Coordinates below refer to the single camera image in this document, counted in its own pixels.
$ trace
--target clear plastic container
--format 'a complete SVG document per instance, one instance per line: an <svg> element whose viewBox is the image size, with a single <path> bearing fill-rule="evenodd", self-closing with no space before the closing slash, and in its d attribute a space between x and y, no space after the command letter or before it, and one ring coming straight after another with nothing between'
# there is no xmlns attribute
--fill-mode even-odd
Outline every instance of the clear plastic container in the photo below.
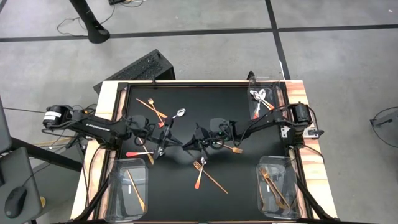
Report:
<svg viewBox="0 0 398 224"><path fill-rule="evenodd" d="M248 99L251 119L256 119L283 104L279 101L280 82L252 76L249 79Z"/></svg>
<svg viewBox="0 0 398 224"><path fill-rule="evenodd" d="M141 218L148 208L147 189L148 170L144 160L114 161L109 174L109 197L104 214L105 221L129 222Z"/></svg>
<svg viewBox="0 0 398 224"><path fill-rule="evenodd" d="M297 183L291 158L263 156L257 165L257 204L271 218L301 217Z"/></svg>

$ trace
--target concrete floor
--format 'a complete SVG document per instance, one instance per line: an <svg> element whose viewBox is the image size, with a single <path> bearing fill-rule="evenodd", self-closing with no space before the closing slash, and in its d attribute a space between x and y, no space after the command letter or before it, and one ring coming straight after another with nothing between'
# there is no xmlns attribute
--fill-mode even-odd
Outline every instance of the concrete floor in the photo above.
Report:
<svg viewBox="0 0 398 224"><path fill-rule="evenodd" d="M99 21L112 12L106 0L88 2ZM278 27L398 24L393 0L272 0L272 6ZM8 0L0 12L0 38L57 36L57 24L76 16L68 1ZM271 23L264 0L147 0L134 9L116 6L104 26L120 34L270 28ZM61 30L85 33L77 21ZM398 29L289 32L280 38L291 79L304 80L326 131L320 144L338 216L396 223L398 151L378 140L369 119L398 103ZM281 78L272 33L110 39L101 45L0 42L3 104L43 111L53 104L95 103L93 85L153 49L170 60L179 80L245 79L250 70ZM6 116L14 137L31 143L53 139L40 133L41 114L7 111ZM71 198L38 222L67 220Z"/></svg>

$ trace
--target black tabletop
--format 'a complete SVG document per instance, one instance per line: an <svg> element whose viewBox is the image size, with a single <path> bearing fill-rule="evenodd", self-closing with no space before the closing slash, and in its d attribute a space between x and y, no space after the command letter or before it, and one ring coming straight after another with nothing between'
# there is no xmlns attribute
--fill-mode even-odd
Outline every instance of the black tabletop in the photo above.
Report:
<svg viewBox="0 0 398 224"><path fill-rule="evenodd" d="M136 98L147 101L152 98L155 107L173 116L178 109L187 110L185 116L176 118L172 134L181 142L192 138L196 123L210 128L210 119L224 118L247 121L249 99L247 87L196 87L196 88L132 88L127 99L127 115L144 115L151 123L157 123L156 114ZM153 150L155 144L147 143ZM149 169L148 211L142 221L221 221L221 220L267 220L257 208L256 165L262 156L286 156L280 140L280 129L275 126L264 129L246 139L242 154L233 154L229 149L209 149L210 158L205 171L227 191L224 193L208 177L202 177L200 189L194 185L198 171L192 165L200 153L193 157L180 147L167 148L164 157L152 166L142 156ZM144 151L135 146L133 138L122 146L122 158L128 151Z"/></svg>

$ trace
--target metal clamp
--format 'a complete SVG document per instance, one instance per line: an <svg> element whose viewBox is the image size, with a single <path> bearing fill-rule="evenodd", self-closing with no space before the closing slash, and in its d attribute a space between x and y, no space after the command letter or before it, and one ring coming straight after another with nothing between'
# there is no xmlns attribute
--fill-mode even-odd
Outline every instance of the metal clamp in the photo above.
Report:
<svg viewBox="0 0 398 224"><path fill-rule="evenodd" d="M280 129L280 134L282 135L282 138L287 138L287 131L290 130L289 127L284 126L283 128ZM311 139L318 139L320 136L320 133L323 133L323 131L319 131L316 128L305 128L303 132L303 138L311 138Z"/></svg>

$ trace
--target desk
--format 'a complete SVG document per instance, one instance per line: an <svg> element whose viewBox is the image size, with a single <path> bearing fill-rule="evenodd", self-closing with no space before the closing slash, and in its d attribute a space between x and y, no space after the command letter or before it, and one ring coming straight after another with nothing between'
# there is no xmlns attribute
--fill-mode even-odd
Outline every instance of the desk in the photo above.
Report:
<svg viewBox="0 0 398 224"><path fill-rule="evenodd" d="M142 83L142 82L151 82L151 81L129 81L129 82ZM195 81L177 80L177 81L159 81L159 82L189 83ZM206 82L242 82L242 81L241 80L206 80ZM284 81L284 82L287 88L289 103L302 102L308 104L307 95L305 93L304 84L302 81ZM118 83L119 81L103 82L101 93L98 99L96 116L109 120L111 120L113 117L115 117L116 120L118 120L121 117L121 110L126 97L126 91L122 90L120 93L119 100L116 99L118 92ZM115 110L116 107L117 107L117 114L113 114L113 111ZM320 147L317 140L306 139L305 143L306 145L320 151ZM89 199L92 199L98 190L99 181L101 178L101 170L103 168L105 150L100 149L93 158L93 155L97 150L98 146L99 145L96 141L90 141L85 156L84 169L87 175L88 175L90 162L91 160L93 160L91 168L91 177L90 177L90 189L88 191ZM308 190L311 192L311 194L314 196L317 202L323 207L323 209L329 215L336 217L337 216L336 210L333 203L333 198L331 196L329 182L322 158L306 148L301 149L300 155L302 158L302 165L305 173ZM114 152L111 153L109 157L109 160L112 161L113 159L114 159ZM103 218L103 214L107 206L106 204L107 197L108 197L108 192L106 191L104 193L103 200L101 203L99 218ZM300 197L300 203L302 204L302 208L304 208L305 206L303 204L304 199L301 194L299 194L299 197ZM79 185L76 191L75 203L73 204L71 218L79 216L79 214L84 210L85 199L86 199L85 180L82 172L80 176ZM303 212L303 217L307 217L305 211Z"/></svg>

